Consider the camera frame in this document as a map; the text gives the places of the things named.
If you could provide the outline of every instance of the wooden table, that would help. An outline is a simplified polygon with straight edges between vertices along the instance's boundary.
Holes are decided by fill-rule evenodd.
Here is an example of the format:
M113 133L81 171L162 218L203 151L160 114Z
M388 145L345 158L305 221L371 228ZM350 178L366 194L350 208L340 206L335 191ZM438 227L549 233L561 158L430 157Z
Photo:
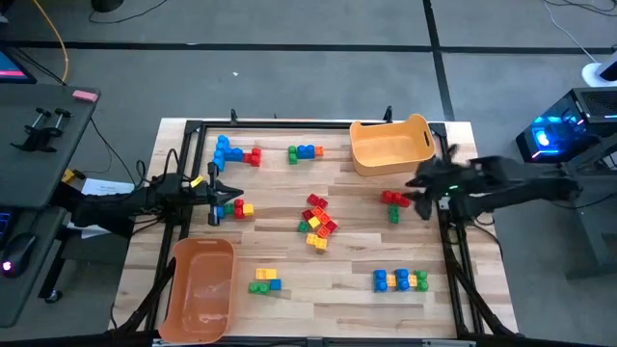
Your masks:
M180 149L186 119L162 119L149 174L163 171L169 148ZM447 122L448 141L459 144L456 161L476 156L468 122ZM212 159L217 129L209 129L201 164ZM262 148L260 168L228 163L220 179L245 191L255 205L255 219L225 219L207 224L209 207L196 207L189 237L219 237L238 254L238 285L234 320L227 335L327 337L454 337L443 250L437 218L422 221L412 208L401 209L400 224L388 222L383 190L404 190L411 173L363 177L353 168L345 130L225 129L233 147ZM290 145L324 146L323 159L286 162ZM307 196L325 197L327 212L339 224L328 251L316 254L296 231ZM154 279L163 225L149 228L130 241L114 315L123 323L144 299ZM175 231L174 242L179 229ZM478 291L504 325L517 330L508 284L496 243L479 230L468 230L469 252ZM283 291L273 296L250 295L255 268L277 268ZM428 271L429 292L373 293L372 272L396 268ZM157 324L165 317L169 291L160 299ZM462 295L471 327L469 302Z

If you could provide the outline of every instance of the translucent orange bin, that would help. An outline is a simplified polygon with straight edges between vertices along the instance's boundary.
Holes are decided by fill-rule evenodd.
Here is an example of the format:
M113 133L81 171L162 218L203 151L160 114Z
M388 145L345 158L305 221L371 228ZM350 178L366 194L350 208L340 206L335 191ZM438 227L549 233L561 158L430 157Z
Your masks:
M174 247L169 314L159 328L168 342L212 343L231 320L235 252L222 239L188 238Z
M435 143L423 116L405 121L349 127L354 167L361 175L414 172L419 163L435 155Z

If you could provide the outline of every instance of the white object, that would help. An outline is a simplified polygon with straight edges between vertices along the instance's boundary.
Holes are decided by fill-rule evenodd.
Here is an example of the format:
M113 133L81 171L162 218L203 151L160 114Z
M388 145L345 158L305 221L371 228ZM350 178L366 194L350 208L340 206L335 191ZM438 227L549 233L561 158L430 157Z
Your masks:
M111 194L126 194L133 191L135 186L132 183L106 181L101 179L86 178L82 194L105 196ZM73 223L68 223L68 228L81 230L81 238L87 239L93 236L109 233L109 230L99 226L77 227Z
M598 74L598 68L600 67L600 65L601 63L587 64L580 72L580 75L582 76L582 79L585 81L587 86L593 88L617 87L617 81L606 81L605 79L600 77L600 75Z

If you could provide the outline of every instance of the black desk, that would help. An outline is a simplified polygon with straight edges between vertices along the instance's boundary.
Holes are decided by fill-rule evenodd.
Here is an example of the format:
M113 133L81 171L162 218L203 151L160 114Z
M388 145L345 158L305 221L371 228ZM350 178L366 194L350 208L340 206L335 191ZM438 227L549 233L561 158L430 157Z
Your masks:
M98 90L78 89L99 94ZM73 87L50 85L0 84L0 205L21 207L11 238L28 231L38 236L28 269L16 279L0 276L2 328L15 324L53 241L62 236L59 231L64 229L62 221L67 213L63 208L50 207L48 204L96 105L73 98L75 90ZM37 107L52 113L45 126L53 127L56 124L58 116L53 114L56 108L73 114L70 120L63 120L64 126L61 125L61 128L64 134L50 142L57 152L25 152L10 146L10 143L21 144L25 141L27 134L23 126L31 125L37 118ZM56 254L41 292L49 290L49 284L55 283L62 269L64 261L59 258L60 253Z

